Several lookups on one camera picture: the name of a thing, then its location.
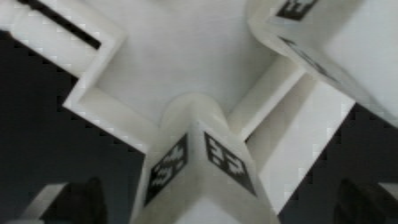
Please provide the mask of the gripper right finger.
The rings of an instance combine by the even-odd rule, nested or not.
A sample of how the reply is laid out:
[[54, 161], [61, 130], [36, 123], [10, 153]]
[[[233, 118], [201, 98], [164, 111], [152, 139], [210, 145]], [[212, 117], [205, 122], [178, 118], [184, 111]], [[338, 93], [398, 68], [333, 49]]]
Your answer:
[[342, 181], [333, 224], [398, 224], [398, 183]]

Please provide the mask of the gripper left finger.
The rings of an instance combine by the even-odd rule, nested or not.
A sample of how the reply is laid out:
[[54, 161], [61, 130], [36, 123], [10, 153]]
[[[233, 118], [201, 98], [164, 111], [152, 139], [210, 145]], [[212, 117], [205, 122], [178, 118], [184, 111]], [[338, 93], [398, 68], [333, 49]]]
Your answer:
[[11, 224], [109, 224], [100, 178], [49, 184]]

